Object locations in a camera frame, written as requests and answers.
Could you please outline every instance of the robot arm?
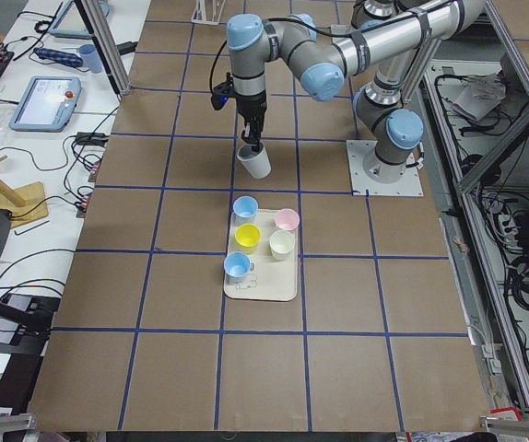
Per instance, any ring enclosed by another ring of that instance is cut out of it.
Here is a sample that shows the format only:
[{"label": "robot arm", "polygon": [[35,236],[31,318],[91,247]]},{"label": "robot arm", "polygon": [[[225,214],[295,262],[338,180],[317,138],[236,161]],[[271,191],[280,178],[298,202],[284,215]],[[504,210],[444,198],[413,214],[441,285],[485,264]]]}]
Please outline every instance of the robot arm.
[{"label": "robot arm", "polygon": [[[401,6],[410,2],[399,0],[397,3]],[[388,111],[394,111],[391,108],[399,101],[400,87],[417,48],[425,41],[448,39],[467,28],[481,13],[484,4],[485,0],[433,0],[378,26],[363,25],[363,30],[355,29],[331,44],[316,41],[313,20],[306,14],[269,20],[253,14],[234,16],[228,22],[231,76],[214,88],[212,103],[214,108],[221,108],[228,98],[236,99],[238,113],[244,119],[242,139],[257,148],[265,123],[265,63],[281,58],[303,88],[318,101],[332,99],[342,89],[346,78],[364,72],[372,64],[379,64],[374,80],[358,93],[354,107],[360,119],[381,141],[389,132],[383,127],[388,120],[385,116]],[[357,1],[353,23],[360,26],[372,17],[369,11],[380,14],[381,10],[381,14],[387,14],[384,11],[390,7],[391,0]],[[399,161],[402,155],[387,157]],[[387,163],[392,162],[385,158],[385,153],[383,158]]]}]

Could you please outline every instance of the blue framed tablet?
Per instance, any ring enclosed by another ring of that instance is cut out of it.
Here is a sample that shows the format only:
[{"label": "blue framed tablet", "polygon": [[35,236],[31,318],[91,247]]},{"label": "blue framed tablet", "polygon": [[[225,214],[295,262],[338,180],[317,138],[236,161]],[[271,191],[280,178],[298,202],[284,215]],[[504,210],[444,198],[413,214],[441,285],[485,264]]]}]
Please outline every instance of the blue framed tablet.
[{"label": "blue framed tablet", "polygon": [[[99,6],[103,15],[107,17],[109,15],[109,4],[107,1],[99,0]],[[87,27],[82,21],[74,0],[66,2],[47,31],[54,37],[90,39],[90,34],[88,34]]]},{"label": "blue framed tablet", "polygon": [[9,127],[15,131],[62,132],[81,90],[80,80],[74,76],[34,76]]}]

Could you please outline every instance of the cup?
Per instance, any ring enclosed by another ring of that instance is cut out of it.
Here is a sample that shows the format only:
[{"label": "cup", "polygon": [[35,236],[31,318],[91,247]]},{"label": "cup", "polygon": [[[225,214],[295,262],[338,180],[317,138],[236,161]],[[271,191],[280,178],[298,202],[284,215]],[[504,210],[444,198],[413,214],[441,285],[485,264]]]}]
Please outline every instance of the cup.
[{"label": "cup", "polygon": [[300,215],[293,209],[281,209],[275,215],[275,226],[293,232],[300,225]]},{"label": "cup", "polygon": [[78,48],[78,54],[82,58],[82,62],[93,74],[98,74],[102,71],[102,63],[100,62],[99,53],[94,44],[83,44]]},{"label": "cup", "polygon": [[269,239],[273,258],[278,261],[286,260],[295,249],[295,237],[286,230],[277,230]]},{"label": "cup", "polygon": [[241,283],[250,271],[250,258],[241,251],[234,251],[224,260],[224,271],[230,284]]},{"label": "cup", "polygon": [[236,229],[234,238],[241,251],[254,253],[256,246],[258,246],[258,241],[261,240],[261,231],[254,224],[242,224]]},{"label": "cup", "polygon": [[255,145],[243,145],[238,152],[236,158],[241,162],[248,173],[253,178],[260,180],[271,173],[271,163],[266,154],[265,145],[259,143]]},{"label": "cup", "polygon": [[258,202],[252,196],[241,196],[234,201],[234,222],[236,226],[253,223],[258,212]]}]

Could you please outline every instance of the white cup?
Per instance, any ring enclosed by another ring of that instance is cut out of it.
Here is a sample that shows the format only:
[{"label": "white cup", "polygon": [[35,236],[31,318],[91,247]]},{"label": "white cup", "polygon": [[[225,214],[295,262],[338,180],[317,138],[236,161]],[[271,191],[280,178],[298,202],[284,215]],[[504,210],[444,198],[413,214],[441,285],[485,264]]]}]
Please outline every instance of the white cup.
[{"label": "white cup", "polygon": [[286,260],[295,249],[295,237],[286,230],[277,230],[269,239],[271,253],[277,261]]},{"label": "white cup", "polygon": [[253,178],[260,180],[271,173],[271,163],[263,143],[259,143],[259,149],[256,152],[253,148],[253,145],[243,145],[236,152],[236,158]]}]

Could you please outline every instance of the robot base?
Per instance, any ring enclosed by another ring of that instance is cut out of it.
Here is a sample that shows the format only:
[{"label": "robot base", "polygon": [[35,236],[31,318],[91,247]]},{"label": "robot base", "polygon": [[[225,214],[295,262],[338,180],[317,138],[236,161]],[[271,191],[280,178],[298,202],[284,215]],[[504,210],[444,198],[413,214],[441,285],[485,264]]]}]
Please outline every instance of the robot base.
[{"label": "robot base", "polygon": [[[373,180],[363,169],[365,156],[375,147],[376,141],[347,141],[348,167],[350,168],[350,183],[353,195],[365,196],[424,196],[417,168],[406,169],[402,178],[392,184],[383,184]],[[414,156],[410,154],[407,161],[409,164],[415,162]]]}]

